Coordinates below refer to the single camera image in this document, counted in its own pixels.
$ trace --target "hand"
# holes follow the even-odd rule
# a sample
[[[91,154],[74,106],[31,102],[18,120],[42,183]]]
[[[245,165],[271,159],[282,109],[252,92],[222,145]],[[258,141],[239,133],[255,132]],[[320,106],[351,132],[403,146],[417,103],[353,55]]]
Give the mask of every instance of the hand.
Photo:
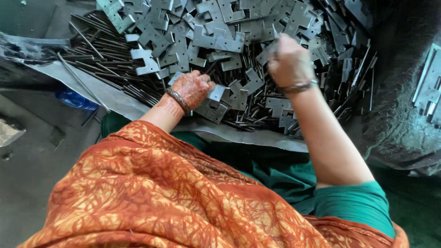
[[[197,70],[181,75],[173,84],[172,89],[176,91],[190,107],[196,109],[207,98],[210,90],[216,84],[210,81],[207,74],[201,75]]]
[[[309,51],[287,34],[280,34],[277,54],[269,53],[268,59],[268,71],[279,87],[315,78]]]

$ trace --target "bangle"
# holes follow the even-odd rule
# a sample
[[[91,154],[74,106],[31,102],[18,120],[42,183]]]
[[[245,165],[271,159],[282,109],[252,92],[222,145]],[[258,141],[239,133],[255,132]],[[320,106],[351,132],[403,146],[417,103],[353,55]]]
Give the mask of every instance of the bangle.
[[[311,86],[318,86],[318,80],[317,79],[307,79],[307,80],[299,80],[295,81],[293,85],[288,87],[279,87],[279,89],[282,91],[282,93],[295,93],[295,92],[302,92],[306,91]]]
[[[165,90],[165,92],[181,106],[186,114],[191,113],[190,107],[187,105],[187,103],[185,103],[184,99],[176,91],[169,87]]]

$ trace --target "blue plastic bottle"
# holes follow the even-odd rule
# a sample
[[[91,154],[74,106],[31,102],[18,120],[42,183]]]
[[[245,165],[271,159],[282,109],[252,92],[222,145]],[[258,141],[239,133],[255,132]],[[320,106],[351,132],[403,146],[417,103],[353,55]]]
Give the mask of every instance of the blue plastic bottle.
[[[60,99],[64,104],[69,107],[77,108],[77,109],[86,109],[86,110],[96,110],[98,108],[98,104],[87,100],[82,95],[76,93],[75,91],[67,88],[65,90],[60,90],[55,93],[55,97]]]

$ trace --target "orange patterned dupatta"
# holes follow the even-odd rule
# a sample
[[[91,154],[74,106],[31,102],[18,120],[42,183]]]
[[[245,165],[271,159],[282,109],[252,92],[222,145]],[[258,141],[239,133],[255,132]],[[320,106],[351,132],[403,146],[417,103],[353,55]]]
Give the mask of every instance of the orange patterned dupatta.
[[[408,247],[363,224],[297,213],[279,195],[158,127],[134,121],[54,187],[33,247]]]

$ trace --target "green clothing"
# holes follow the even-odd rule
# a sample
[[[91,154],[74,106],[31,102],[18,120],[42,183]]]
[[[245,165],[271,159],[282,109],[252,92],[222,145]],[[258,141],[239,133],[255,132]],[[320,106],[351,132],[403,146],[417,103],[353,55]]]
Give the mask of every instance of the green clothing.
[[[391,238],[395,237],[389,202],[376,181],[316,189],[314,198],[317,217],[339,217],[366,224]]]
[[[128,123],[130,121],[119,114],[107,114],[101,121],[102,136]],[[389,204],[376,182],[315,190],[317,179],[309,154],[239,143],[209,143],[194,132],[172,132],[171,135],[260,181],[301,214],[335,216],[367,224],[394,237]]]

